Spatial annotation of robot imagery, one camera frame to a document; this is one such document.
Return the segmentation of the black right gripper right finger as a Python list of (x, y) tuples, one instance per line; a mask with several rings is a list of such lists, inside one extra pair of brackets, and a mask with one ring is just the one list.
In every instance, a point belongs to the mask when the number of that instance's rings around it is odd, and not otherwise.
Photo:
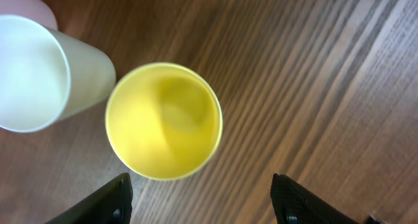
[(279, 224), (356, 224), (284, 174), (274, 174), (270, 190)]

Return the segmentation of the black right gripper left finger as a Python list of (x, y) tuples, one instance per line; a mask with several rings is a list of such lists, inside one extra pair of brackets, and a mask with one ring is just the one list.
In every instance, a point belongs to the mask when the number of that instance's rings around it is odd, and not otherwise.
[(124, 172), (46, 224), (129, 224), (132, 200), (131, 177)]

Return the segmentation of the yellow plastic cup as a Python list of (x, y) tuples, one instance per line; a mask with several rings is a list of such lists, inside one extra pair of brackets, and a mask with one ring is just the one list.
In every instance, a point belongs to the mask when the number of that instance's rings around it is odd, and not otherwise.
[(219, 100), (208, 82), (167, 62), (123, 76), (106, 105), (105, 128), (118, 158), (153, 180), (179, 180), (215, 154), (223, 133)]

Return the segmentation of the cream plastic cup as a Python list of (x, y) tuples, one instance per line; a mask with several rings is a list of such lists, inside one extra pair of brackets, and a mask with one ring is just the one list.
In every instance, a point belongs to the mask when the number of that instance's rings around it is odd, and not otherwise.
[(115, 83), (99, 49), (29, 18), (1, 16), (1, 128), (43, 130), (105, 100)]

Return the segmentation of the pink plastic cup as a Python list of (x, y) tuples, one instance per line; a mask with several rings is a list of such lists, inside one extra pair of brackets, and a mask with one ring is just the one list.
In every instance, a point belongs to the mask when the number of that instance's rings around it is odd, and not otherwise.
[(1, 0), (1, 14), (23, 16), (58, 30), (54, 13), (42, 0)]

